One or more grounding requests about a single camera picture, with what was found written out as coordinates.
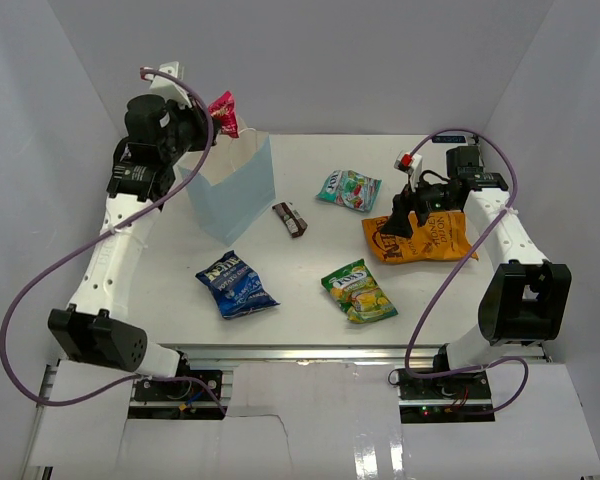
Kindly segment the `small red snack packet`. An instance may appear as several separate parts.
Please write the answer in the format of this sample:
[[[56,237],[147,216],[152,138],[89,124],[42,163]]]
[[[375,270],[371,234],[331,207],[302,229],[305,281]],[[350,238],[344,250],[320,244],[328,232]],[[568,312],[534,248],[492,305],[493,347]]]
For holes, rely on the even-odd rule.
[[[220,131],[230,138],[239,137],[239,127],[235,110],[235,99],[231,91],[225,91],[208,107],[209,113],[220,124]]]

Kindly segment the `brown chocolate bar wrapper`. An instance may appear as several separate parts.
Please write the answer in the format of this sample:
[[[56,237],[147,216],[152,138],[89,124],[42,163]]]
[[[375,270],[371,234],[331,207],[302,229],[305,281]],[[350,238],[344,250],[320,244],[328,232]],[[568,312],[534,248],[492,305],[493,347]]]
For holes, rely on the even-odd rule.
[[[284,223],[292,238],[299,238],[304,235],[308,228],[308,224],[291,202],[274,204],[272,210]]]

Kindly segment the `blue Kettle chips bag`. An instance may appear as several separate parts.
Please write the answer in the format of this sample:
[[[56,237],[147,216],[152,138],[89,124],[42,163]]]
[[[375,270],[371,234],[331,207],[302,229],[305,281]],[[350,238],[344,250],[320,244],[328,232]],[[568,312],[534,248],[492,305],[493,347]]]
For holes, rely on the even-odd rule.
[[[246,316],[279,303],[264,289],[260,276],[234,251],[225,253],[196,278],[210,291],[225,320]]]

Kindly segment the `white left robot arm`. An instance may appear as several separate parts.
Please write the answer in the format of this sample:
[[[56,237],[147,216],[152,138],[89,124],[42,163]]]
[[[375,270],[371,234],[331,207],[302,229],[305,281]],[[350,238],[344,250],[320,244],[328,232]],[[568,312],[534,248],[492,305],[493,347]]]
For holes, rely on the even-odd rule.
[[[207,142],[203,112],[190,100],[156,94],[133,98],[116,147],[107,185],[104,240],[94,247],[83,279],[64,309],[54,309],[48,327],[75,362],[157,377],[168,398],[191,387],[177,351],[149,341],[128,321],[132,279],[148,235],[161,211],[159,200],[175,181],[174,165]]]

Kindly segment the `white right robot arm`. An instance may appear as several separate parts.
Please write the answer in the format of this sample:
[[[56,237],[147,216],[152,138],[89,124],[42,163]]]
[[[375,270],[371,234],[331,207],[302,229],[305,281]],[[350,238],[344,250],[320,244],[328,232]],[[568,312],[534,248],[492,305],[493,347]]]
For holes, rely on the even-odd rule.
[[[447,174],[438,183],[426,181],[418,154],[400,154],[395,167],[407,173],[408,182],[394,196],[382,233],[409,239],[434,214],[462,212],[479,234],[473,246],[486,249],[494,270],[476,325],[440,348],[428,374],[433,390],[452,399],[466,389],[466,373],[502,362],[508,345],[557,337],[572,275],[531,240],[512,207],[514,188],[484,169],[478,147],[448,150]]]

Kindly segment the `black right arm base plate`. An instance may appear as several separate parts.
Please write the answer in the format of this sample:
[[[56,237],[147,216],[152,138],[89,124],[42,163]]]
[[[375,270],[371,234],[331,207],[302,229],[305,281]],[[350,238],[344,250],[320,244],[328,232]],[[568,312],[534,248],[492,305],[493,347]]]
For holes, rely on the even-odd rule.
[[[390,383],[399,389],[402,400],[490,400],[491,390],[484,372],[463,373],[454,376],[417,379],[404,369],[389,376]]]

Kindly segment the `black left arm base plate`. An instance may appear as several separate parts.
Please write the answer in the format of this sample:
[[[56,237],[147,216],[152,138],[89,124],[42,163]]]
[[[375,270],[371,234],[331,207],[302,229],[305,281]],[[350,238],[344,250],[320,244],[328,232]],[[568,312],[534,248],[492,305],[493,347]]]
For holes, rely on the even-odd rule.
[[[204,383],[214,395],[220,399],[223,383],[221,370],[189,370],[187,377],[197,378]],[[212,401],[207,390],[192,380],[160,382],[155,380],[140,380],[135,385],[132,399],[136,402],[195,402]]]

